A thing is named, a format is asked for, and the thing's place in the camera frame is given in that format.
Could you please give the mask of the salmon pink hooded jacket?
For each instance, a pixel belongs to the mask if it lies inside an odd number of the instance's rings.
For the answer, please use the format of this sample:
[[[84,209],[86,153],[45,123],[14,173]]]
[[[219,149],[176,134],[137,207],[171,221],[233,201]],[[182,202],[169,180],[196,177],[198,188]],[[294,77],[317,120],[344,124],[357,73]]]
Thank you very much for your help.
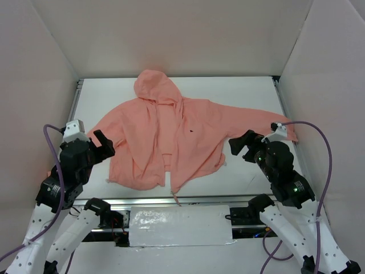
[[[144,70],[133,88],[135,98],[104,115],[87,135],[94,138],[99,130],[111,140],[109,180],[134,190],[165,186],[169,172],[175,195],[224,165],[225,139],[248,130],[267,135],[272,123],[288,122],[274,112],[184,97],[161,71]]]

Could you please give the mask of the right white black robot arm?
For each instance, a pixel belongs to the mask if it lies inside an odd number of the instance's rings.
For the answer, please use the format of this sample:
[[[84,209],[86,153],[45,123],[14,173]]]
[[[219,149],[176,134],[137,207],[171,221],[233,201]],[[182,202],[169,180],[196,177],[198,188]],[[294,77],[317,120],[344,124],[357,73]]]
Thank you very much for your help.
[[[308,181],[293,166],[294,155],[283,142],[286,128],[262,136],[252,130],[229,140],[232,155],[248,148],[244,161],[256,164],[279,202],[268,195],[249,201],[248,217],[263,222],[288,247],[301,273],[360,273],[361,268],[339,248],[326,222],[317,216],[319,203]]]

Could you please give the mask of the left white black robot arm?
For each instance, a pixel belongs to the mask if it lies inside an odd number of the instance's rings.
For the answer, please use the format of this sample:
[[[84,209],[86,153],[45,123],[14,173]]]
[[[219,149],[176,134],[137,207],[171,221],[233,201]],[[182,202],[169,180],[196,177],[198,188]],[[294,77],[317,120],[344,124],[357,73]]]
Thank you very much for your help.
[[[1,257],[14,255],[13,262],[4,273],[59,273],[69,269],[75,250],[96,227],[104,228],[112,222],[109,203],[92,198],[69,228],[60,236],[57,233],[69,215],[83,186],[88,182],[94,165],[114,156],[112,141],[100,131],[94,135],[100,143],[85,138],[77,130],[65,140],[55,166],[40,185],[36,205],[23,243]]]

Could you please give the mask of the white foil covered panel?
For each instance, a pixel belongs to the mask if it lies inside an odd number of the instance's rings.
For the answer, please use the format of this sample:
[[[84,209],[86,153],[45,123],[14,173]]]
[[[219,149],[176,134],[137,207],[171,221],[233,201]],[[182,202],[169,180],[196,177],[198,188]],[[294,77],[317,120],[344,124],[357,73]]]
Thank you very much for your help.
[[[131,247],[213,246],[234,243],[226,205],[133,207]]]

